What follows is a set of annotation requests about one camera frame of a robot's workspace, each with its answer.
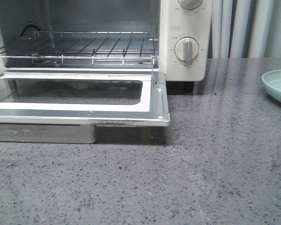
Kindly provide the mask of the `glass oven door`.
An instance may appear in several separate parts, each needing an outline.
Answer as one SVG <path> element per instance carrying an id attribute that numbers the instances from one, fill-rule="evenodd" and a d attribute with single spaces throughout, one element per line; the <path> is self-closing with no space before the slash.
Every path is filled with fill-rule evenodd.
<path id="1" fill-rule="evenodd" d="M 0 123 L 165 127 L 169 121 L 161 72 L 0 70 Z"/>

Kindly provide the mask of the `white Toshiba toaster oven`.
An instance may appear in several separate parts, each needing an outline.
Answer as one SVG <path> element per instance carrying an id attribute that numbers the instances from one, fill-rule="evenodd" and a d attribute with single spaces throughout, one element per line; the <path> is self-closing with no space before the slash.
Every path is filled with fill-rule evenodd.
<path id="1" fill-rule="evenodd" d="M 50 69 L 93 71 L 158 71 L 168 82 L 198 82 L 205 76 L 212 2 L 203 0 L 194 10 L 178 0 L 0 0 L 0 47 L 30 31 L 145 31 L 159 40 L 158 66 L 49 66 L 19 62 L 8 67 L 0 58 L 0 70 Z M 179 60 L 175 45 L 193 38 L 199 52 L 190 63 Z"/>

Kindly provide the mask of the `light green plate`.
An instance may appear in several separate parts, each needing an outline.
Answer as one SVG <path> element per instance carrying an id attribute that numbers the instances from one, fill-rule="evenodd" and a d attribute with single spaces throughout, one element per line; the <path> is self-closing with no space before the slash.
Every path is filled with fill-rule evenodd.
<path id="1" fill-rule="evenodd" d="M 267 93 L 281 103 L 281 70 L 263 74 L 262 81 Z"/>

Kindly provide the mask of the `black right oven foot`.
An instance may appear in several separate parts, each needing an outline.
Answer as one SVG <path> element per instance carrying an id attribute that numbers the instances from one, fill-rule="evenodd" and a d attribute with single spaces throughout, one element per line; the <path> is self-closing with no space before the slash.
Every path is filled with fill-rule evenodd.
<path id="1" fill-rule="evenodd" d="M 183 91 L 185 93 L 193 93 L 194 82 L 183 82 Z"/>

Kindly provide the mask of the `upper oven dial knob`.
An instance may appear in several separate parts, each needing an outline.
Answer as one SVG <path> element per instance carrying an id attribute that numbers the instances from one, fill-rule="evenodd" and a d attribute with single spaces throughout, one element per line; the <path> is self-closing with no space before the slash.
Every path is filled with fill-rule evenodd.
<path id="1" fill-rule="evenodd" d="M 203 0 L 178 0 L 178 2 L 182 8 L 194 10 L 202 4 Z"/>

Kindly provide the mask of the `grey pleated curtain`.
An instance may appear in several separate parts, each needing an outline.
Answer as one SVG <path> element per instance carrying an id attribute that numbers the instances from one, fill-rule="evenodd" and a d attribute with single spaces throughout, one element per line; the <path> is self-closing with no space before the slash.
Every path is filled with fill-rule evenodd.
<path id="1" fill-rule="evenodd" d="M 281 0 L 215 0 L 208 57 L 281 58 Z"/>

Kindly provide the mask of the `lower oven timer knob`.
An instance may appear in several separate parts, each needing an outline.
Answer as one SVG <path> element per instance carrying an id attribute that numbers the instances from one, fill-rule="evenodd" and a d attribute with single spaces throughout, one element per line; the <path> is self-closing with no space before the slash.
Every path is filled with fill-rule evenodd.
<path id="1" fill-rule="evenodd" d="M 180 39 L 175 45 L 176 57 L 186 63 L 192 62 L 199 52 L 199 44 L 191 37 Z"/>

